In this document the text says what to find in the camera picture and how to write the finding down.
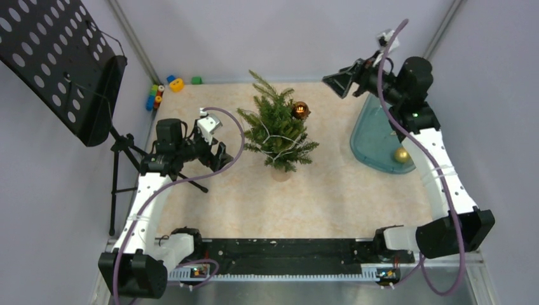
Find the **gold bauble ornament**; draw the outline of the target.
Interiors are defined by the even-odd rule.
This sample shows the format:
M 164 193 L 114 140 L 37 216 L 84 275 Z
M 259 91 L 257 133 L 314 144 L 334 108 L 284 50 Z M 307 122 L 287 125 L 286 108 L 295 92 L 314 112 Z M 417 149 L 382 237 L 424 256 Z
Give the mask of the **gold bauble ornament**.
M 408 151 L 404 147 L 397 148 L 393 153 L 393 158 L 397 163 L 407 163 L 411 160 Z

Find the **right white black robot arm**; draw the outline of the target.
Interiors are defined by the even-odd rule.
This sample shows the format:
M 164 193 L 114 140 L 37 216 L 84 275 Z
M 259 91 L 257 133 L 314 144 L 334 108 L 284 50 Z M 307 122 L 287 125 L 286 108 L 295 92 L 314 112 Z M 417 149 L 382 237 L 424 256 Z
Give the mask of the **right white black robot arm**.
M 391 261 L 399 250 L 418 252 L 427 259 L 464 258 L 479 248 L 495 217 L 467 193 L 448 156 L 439 120 L 426 100 L 433 84 L 432 65 L 425 58 L 409 57 L 396 74 L 378 67 L 374 58 L 360 58 L 324 76 L 322 82 L 339 98 L 345 98 L 354 83 L 358 88 L 353 96 L 367 92 L 383 98 L 389 124 L 421 175 L 432 220 L 417 227 L 378 229 L 372 252 L 381 262 Z

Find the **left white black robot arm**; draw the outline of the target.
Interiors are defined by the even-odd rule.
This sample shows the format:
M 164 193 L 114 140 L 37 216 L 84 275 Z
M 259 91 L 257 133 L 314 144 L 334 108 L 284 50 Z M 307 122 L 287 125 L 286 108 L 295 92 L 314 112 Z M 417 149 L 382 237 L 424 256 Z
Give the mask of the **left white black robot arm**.
M 156 124 L 153 150 L 144 156 L 135 200 L 126 224 L 113 249 L 98 261 L 100 273 L 115 297 L 160 298 L 169 273 L 184 259 L 197 262 L 204 246 L 196 229 L 177 229 L 157 246 L 157 226 L 173 182 L 187 182 L 181 172 L 184 164 L 198 160 L 218 172 L 233 160 L 226 146 L 214 138 L 221 127 L 214 114 L 202 115 L 189 135 L 180 119 L 162 119 Z

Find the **small green christmas tree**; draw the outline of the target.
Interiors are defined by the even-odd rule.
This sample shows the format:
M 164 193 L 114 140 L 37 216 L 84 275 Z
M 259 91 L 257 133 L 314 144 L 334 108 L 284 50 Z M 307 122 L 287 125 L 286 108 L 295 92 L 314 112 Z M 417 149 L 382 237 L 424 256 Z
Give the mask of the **small green christmas tree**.
M 308 104 L 293 97 L 295 89 L 277 90 L 257 72 L 253 77 L 255 111 L 239 107 L 236 113 L 247 124 L 244 149 L 264 156 L 264 166 L 277 182 L 289 180 L 298 165 L 313 162 L 311 153 L 320 143 L 309 138 L 306 120 L 311 114 Z

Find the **copper bauble ornament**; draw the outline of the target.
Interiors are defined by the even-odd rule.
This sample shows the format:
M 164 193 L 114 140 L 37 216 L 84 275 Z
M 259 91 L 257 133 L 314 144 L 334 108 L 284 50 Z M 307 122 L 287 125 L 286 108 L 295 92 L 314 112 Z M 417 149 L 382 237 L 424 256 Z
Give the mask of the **copper bauble ornament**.
M 308 104 L 303 101 L 297 101 L 292 104 L 292 117 L 295 119 L 306 120 L 311 114 Z

